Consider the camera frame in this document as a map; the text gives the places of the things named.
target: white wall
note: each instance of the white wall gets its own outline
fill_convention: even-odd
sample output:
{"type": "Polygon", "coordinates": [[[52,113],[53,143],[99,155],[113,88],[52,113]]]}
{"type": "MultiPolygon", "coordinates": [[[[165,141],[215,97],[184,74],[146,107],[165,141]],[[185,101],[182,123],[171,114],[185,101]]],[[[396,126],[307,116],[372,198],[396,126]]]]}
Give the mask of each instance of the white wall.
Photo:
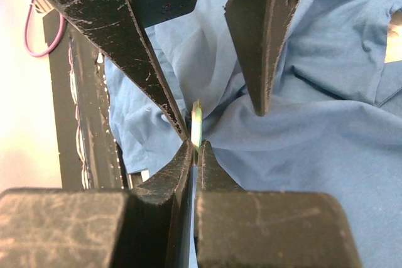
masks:
{"type": "MultiPolygon", "coordinates": [[[[0,0],[0,191],[15,186],[61,187],[48,58],[23,47],[30,0],[0,0]]],[[[30,41],[46,48],[41,16],[30,41]]]]}

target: white backdrop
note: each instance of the white backdrop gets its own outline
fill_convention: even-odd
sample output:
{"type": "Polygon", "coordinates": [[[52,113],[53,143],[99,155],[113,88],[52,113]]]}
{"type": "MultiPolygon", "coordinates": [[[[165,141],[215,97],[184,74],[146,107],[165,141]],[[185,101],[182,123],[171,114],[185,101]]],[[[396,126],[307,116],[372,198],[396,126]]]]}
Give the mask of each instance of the white backdrop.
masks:
{"type": "MultiPolygon", "coordinates": [[[[32,58],[23,47],[29,3],[0,0],[0,191],[62,185],[48,58],[32,58]]],[[[30,28],[31,49],[44,50],[39,14],[30,28]]]]}

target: wire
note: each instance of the wire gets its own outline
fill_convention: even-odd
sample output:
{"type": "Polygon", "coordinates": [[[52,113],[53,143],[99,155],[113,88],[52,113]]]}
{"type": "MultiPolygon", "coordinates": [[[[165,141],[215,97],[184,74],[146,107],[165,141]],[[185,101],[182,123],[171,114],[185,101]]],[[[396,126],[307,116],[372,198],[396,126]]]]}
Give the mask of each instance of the wire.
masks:
{"type": "Polygon", "coordinates": [[[57,45],[60,43],[60,41],[62,40],[63,37],[63,33],[64,33],[64,28],[65,28],[65,19],[63,17],[63,15],[60,15],[60,25],[58,27],[58,32],[56,35],[56,38],[53,40],[53,42],[51,43],[51,45],[43,52],[41,53],[34,53],[31,51],[30,47],[28,46],[28,28],[30,25],[30,18],[31,18],[31,14],[32,14],[32,7],[34,6],[34,1],[35,0],[31,0],[30,3],[30,8],[28,10],[28,15],[26,17],[26,21],[25,21],[25,29],[24,29],[24,47],[25,50],[33,57],[35,58],[41,58],[43,56],[48,55],[49,53],[51,53],[56,47],[57,45]]]}

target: wrinkled fabric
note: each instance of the wrinkled fabric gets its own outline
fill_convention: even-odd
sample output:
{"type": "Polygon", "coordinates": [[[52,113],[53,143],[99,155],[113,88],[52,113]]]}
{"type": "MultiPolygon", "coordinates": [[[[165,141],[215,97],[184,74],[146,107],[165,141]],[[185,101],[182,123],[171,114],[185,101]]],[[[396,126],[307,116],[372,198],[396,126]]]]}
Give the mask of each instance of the wrinkled fabric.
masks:
{"type": "MultiPolygon", "coordinates": [[[[384,57],[402,0],[300,0],[264,117],[244,84],[226,1],[198,0],[191,14],[147,29],[182,114],[202,101],[204,138],[243,188],[329,193],[364,267],[401,267],[402,62],[384,57]]],[[[181,141],[110,62],[106,77],[126,167],[154,174],[181,141]]],[[[190,261],[197,266],[194,249],[190,261]]]]}

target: black metal frame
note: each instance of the black metal frame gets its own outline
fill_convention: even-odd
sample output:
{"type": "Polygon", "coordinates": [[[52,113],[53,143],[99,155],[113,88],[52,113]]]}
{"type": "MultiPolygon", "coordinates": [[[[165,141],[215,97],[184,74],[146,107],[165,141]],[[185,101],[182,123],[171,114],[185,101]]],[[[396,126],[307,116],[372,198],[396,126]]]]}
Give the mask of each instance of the black metal frame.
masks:
{"type": "MultiPolygon", "coordinates": [[[[43,18],[48,44],[59,22],[55,10],[43,18]]],[[[98,56],[99,50],[71,24],[49,55],[62,186],[69,190],[82,189],[83,177],[88,179],[87,188],[128,187],[120,150],[109,127],[109,95],[104,64],[97,62],[98,56]],[[76,84],[77,105],[71,77],[76,84]],[[82,135],[82,150],[77,131],[82,135]]]]}

